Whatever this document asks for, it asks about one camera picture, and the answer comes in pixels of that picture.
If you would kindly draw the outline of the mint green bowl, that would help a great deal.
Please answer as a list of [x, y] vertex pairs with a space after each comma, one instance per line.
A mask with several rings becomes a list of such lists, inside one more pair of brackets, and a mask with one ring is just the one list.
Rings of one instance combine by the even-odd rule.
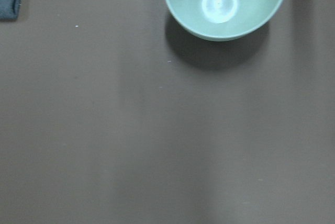
[[283, 0], [165, 0], [176, 22], [208, 41], [231, 41], [265, 25]]

